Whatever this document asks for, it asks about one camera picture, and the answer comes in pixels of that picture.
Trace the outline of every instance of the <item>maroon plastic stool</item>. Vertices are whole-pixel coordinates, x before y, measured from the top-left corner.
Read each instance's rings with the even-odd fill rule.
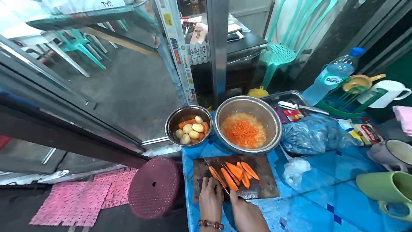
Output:
[[[154,158],[134,175],[129,189],[132,212],[144,219],[161,218],[173,210],[181,174],[170,158]]]

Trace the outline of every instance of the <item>peeled potato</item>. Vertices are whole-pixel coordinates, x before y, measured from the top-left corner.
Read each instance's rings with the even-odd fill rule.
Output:
[[[180,139],[181,144],[189,144],[190,143],[190,137],[188,134],[184,134],[183,137]]]
[[[203,130],[204,130],[203,125],[199,124],[199,123],[193,124],[193,126],[191,128],[193,130],[197,131],[197,132],[203,132]]]
[[[176,131],[175,134],[176,134],[176,137],[181,139],[185,133],[183,132],[183,130],[179,129],[179,130]]]
[[[189,132],[189,137],[191,137],[192,139],[197,139],[199,138],[199,132],[192,130]]]
[[[191,124],[186,124],[184,127],[183,127],[183,132],[185,133],[185,134],[189,134],[189,132],[190,131],[192,131],[193,129],[192,129],[192,125]]]
[[[203,122],[203,119],[200,116],[196,116],[194,118],[196,120],[197,123],[201,124]]]

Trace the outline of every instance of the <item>metal bowl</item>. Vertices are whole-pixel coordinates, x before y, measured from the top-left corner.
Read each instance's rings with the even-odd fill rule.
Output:
[[[181,144],[180,139],[176,137],[175,132],[179,129],[178,124],[190,119],[194,119],[195,116],[200,116],[203,119],[203,122],[207,122],[209,125],[209,131],[205,135],[205,137],[195,144]],[[213,120],[212,115],[205,109],[204,107],[197,106],[197,105],[190,105],[178,108],[173,113],[169,115],[166,120],[166,125],[164,130],[166,132],[166,136],[172,141],[174,144],[177,144],[182,147],[196,147],[206,141],[206,138],[209,136],[211,130],[213,128]]]
[[[225,118],[234,113],[251,113],[265,126],[266,142],[262,148],[245,149],[238,147],[222,134],[220,125]],[[214,123],[216,134],[220,140],[232,151],[244,155],[265,154],[272,151],[278,146],[283,134],[282,122],[273,108],[266,102],[250,96],[236,96],[224,101],[216,110]]]

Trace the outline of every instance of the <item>beaded bracelet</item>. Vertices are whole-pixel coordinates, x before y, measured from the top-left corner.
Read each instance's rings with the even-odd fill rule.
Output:
[[[215,228],[215,229],[217,229],[217,230],[223,230],[223,229],[225,228],[225,227],[223,226],[223,224],[219,224],[218,222],[213,223],[213,222],[208,221],[208,220],[204,220],[204,221],[199,220],[199,221],[197,222],[197,225],[198,225],[198,226],[204,226],[204,227],[213,227],[213,228]]]

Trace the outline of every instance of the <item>plastic water bottle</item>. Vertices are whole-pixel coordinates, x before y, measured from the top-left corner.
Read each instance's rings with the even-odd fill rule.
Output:
[[[366,49],[355,47],[348,55],[330,62],[326,68],[316,77],[313,85],[303,93],[303,97],[312,106],[322,100],[330,90],[335,89],[343,80],[348,78],[358,66],[358,58]]]

